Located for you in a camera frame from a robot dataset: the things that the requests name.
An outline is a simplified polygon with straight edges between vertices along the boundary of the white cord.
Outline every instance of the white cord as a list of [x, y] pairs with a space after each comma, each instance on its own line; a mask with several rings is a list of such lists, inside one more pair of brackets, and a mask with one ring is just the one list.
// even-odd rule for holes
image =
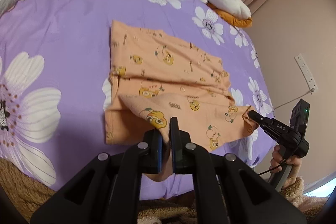
[[293, 99], [293, 100], [290, 100], [289, 102], [286, 102], [286, 103], [284, 103], [284, 104], [282, 104], [282, 105], [279, 105], [279, 106], [275, 107], [274, 110], [276, 110], [277, 108], [279, 108], [279, 107], [281, 107], [281, 106], [287, 105], [287, 104], [289, 104], [289, 103], [291, 103], [291, 102], [293, 102], [293, 101], [295, 101], [295, 100], [297, 100], [297, 99], [300, 99], [301, 97], [307, 95], [308, 93], [312, 93], [312, 92], [314, 92], [314, 91], [315, 91], [315, 89], [312, 88], [311, 90], [307, 91], [304, 95], [301, 95], [300, 97], [297, 97], [297, 98], [295, 98], [295, 99]]

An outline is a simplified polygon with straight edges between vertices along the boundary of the cartoon print shirt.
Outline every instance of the cartoon print shirt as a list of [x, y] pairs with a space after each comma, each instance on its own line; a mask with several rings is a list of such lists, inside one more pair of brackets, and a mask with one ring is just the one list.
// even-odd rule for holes
[[[161, 30], [113, 21], [111, 29], [112, 105], [105, 111], [106, 142], [135, 144], [157, 128], [169, 142], [169, 121], [177, 117], [191, 140], [212, 151], [252, 134], [249, 106], [235, 106], [229, 74], [221, 59]], [[167, 168], [154, 180], [171, 175]]]

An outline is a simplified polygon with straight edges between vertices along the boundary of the metal screw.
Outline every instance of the metal screw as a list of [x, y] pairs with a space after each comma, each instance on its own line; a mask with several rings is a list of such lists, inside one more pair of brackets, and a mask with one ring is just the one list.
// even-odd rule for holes
[[107, 153], [100, 153], [98, 155], [98, 160], [107, 160], [109, 158], [109, 155]]
[[188, 150], [194, 150], [196, 148], [196, 145], [194, 143], [187, 143], [185, 145], [185, 148]]
[[226, 158], [228, 161], [235, 161], [235, 160], [237, 159], [236, 155], [235, 155], [235, 154], [232, 154], [232, 153], [226, 154], [226, 155], [225, 155], [225, 158]]
[[138, 143], [138, 147], [140, 149], [146, 149], [148, 147], [148, 143], [146, 143], [146, 142]]

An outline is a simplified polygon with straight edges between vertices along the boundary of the finger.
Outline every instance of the finger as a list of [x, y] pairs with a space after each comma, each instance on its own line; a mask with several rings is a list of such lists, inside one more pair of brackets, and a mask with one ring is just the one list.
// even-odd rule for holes
[[273, 151], [272, 158], [275, 159], [277, 162], [282, 162], [282, 156], [278, 151]]
[[300, 166], [293, 165], [293, 168], [291, 169], [287, 180], [290, 181], [292, 184], [296, 181], [296, 178], [299, 174]]
[[300, 159], [298, 156], [294, 155], [294, 156], [291, 156], [287, 161], [286, 161], [287, 164], [289, 165], [293, 165], [295, 167], [298, 167], [300, 168], [301, 164], [302, 164], [302, 159]]
[[271, 173], [277, 173], [277, 172], [280, 172], [281, 170], [282, 170], [282, 167], [279, 166], [277, 169], [272, 170]]
[[271, 165], [273, 166], [273, 167], [276, 167], [276, 166], [278, 166], [280, 163], [278, 163], [275, 159], [271, 159]]

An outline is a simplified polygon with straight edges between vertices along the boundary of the cartoon duck print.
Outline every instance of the cartoon duck print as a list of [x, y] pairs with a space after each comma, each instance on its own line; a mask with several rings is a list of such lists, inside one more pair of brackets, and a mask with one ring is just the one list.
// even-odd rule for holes
[[223, 70], [220, 75], [221, 77], [227, 77], [229, 74], [225, 70]]
[[215, 73], [215, 71], [213, 70], [212, 71], [212, 74], [210, 75], [212, 78], [214, 78], [215, 79], [215, 81], [217, 82], [217, 83], [221, 83], [222, 81], [221, 81], [221, 79], [219, 78], [219, 76], [217, 76], [216, 75], [216, 73]]
[[200, 49], [199, 49], [199, 47], [196, 47], [194, 44], [192, 44], [192, 43], [189, 43], [189, 46], [190, 46], [190, 49], [194, 49], [194, 50], [196, 50], [196, 51], [199, 51]]
[[131, 55], [129, 57], [129, 62], [140, 65], [142, 63], [142, 57], [138, 55]]
[[201, 54], [201, 60], [203, 61], [203, 63], [204, 63], [205, 61], [207, 61], [207, 62], [211, 62], [211, 60], [210, 60], [210, 58], [207, 56], [207, 53], [206, 53], [206, 52], [204, 52], [204, 53]]
[[199, 108], [200, 108], [200, 103], [199, 103], [199, 101], [197, 101], [197, 100], [192, 100], [192, 101], [189, 103], [189, 105], [190, 105], [190, 108], [191, 108], [192, 110], [194, 110], [194, 111], [199, 110]]
[[211, 90], [207, 90], [207, 93], [211, 95], [211, 97], [216, 97], [216, 94], [214, 94]]
[[118, 76], [124, 76], [126, 74], [126, 67], [125, 66], [119, 66], [119, 67], [115, 67], [114, 71], [113, 71], [114, 75], [118, 75]]
[[143, 111], [148, 111], [146, 121], [148, 121], [156, 129], [164, 128], [167, 126], [165, 115], [161, 111], [153, 110], [150, 107], [145, 108]]
[[146, 98], [152, 98], [158, 96], [160, 91], [165, 91], [161, 83], [143, 80], [141, 82], [139, 95], [144, 96]]
[[213, 126], [209, 126], [207, 130], [207, 137], [209, 138], [209, 145], [211, 150], [215, 150], [218, 148], [218, 137], [220, 137], [221, 134], [218, 132], [218, 129]]
[[139, 95], [142, 95], [146, 98], [152, 98], [152, 97], [155, 97], [159, 94], [159, 90], [149, 90], [148, 88], [144, 87], [144, 88], [140, 88], [139, 90]]
[[233, 120], [237, 117], [238, 108], [236, 106], [229, 106], [228, 111], [225, 113], [225, 120], [233, 123]]
[[174, 63], [174, 57], [168, 50], [166, 50], [166, 48], [167, 46], [159, 46], [157, 47], [154, 54], [161, 62], [164, 62], [168, 66], [171, 66]]
[[185, 69], [185, 70], [184, 70], [184, 72], [185, 72], [186, 74], [188, 74], [188, 73], [190, 73], [190, 72], [193, 72], [193, 71], [194, 71], [192, 64], [193, 64], [193, 62], [192, 62], [192, 61], [190, 61], [190, 62], [189, 62], [189, 67], [190, 67], [190, 70], [187, 70], [187, 69]]

